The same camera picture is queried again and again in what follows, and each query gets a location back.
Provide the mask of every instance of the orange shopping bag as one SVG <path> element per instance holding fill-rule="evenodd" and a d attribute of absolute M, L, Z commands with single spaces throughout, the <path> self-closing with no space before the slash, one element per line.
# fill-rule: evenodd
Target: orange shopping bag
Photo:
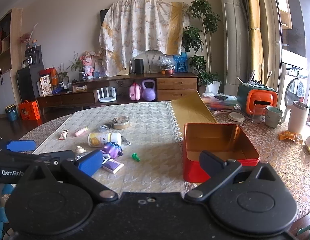
<path fill-rule="evenodd" d="M 26 100 L 24 103 L 18 105 L 21 118 L 23 120 L 38 120 L 40 119 L 40 114 L 37 106 L 37 102 L 28 102 Z"/>

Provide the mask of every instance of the white round lid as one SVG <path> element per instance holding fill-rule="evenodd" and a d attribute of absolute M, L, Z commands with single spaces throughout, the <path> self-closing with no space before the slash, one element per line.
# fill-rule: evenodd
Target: white round lid
<path fill-rule="evenodd" d="M 245 117 L 242 114 L 236 113 L 236 112 L 229 113 L 228 118 L 235 121 L 235 122 L 244 122 L 245 121 Z"/>

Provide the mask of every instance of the black speaker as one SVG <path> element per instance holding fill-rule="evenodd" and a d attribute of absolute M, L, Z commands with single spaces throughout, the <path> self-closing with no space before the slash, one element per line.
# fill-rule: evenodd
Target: black speaker
<path fill-rule="evenodd" d="M 142 58 L 135 59 L 135 74 L 144 74 L 144 60 Z"/>

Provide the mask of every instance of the pink tube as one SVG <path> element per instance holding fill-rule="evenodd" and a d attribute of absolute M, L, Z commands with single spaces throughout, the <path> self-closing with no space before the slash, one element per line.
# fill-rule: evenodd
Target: pink tube
<path fill-rule="evenodd" d="M 77 131 L 76 133 L 75 133 L 75 136 L 77 137 L 77 136 L 80 136 L 80 135 L 82 135 L 84 132 L 86 132 L 86 131 L 88 131 L 88 128 L 87 127 L 85 127 L 85 128 L 83 128 L 83 129 L 80 129 L 79 131 Z"/>

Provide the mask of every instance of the green mug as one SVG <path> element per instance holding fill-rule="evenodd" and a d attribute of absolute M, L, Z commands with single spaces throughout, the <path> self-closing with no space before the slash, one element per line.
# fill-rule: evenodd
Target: green mug
<path fill-rule="evenodd" d="M 276 128 L 277 125 L 282 124 L 284 119 L 282 117 L 283 111 L 274 106 L 267 106 L 265 111 L 265 124 L 269 127 Z"/>

